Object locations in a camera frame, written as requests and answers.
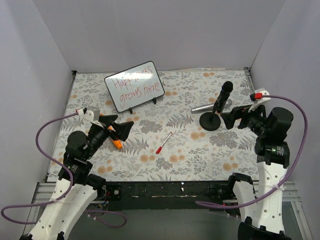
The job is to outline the red white marker pen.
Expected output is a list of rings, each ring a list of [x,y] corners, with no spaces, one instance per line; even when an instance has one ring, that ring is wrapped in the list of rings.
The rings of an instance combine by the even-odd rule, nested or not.
[[[163,143],[159,146],[159,148],[156,150],[156,154],[159,154],[161,151],[162,151],[162,149],[163,149],[163,147],[164,147],[164,145],[166,144],[166,142],[170,139],[170,137],[172,136],[172,132],[170,132],[168,135],[167,135],[167,137],[165,138],[165,140],[163,141]]]

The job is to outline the black framed whiteboard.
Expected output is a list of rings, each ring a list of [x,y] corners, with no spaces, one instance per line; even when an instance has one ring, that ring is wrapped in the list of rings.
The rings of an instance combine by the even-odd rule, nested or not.
[[[165,95],[153,61],[147,61],[104,78],[117,112],[122,113]]]

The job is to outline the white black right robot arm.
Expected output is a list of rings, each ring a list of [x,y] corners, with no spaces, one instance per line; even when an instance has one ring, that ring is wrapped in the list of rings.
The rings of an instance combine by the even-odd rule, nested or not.
[[[245,204],[274,192],[257,203],[240,208],[241,223],[238,227],[239,240],[288,240],[285,235],[282,200],[284,188],[279,184],[284,179],[289,164],[290,150],[285,142],[287,131],[294,119],[293,114],[283,108],[275,107],[269,115],[263,105],[256,110],[250,106],[239,106],[229,113],[222,113],[227,129],[240,120],[239,129],[249,128],[256,134],[254,152],[257,155],[258,192],[255,192],[252,179],[242,173],[233,173],[226,186],[227,195]]]

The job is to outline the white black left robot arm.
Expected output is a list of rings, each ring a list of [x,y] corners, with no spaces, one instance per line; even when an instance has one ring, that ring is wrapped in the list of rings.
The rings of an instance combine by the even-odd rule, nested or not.
[[[104,178],[92,174],[90,159],[103,143],[126,141],[133,121],[116,123],[117,115],[99,115],[88,133],[77,130],[67,138],[63,164],[53,194],[41,217],[22,240],[66,240],[93,200],[101,200],[109,190]]]

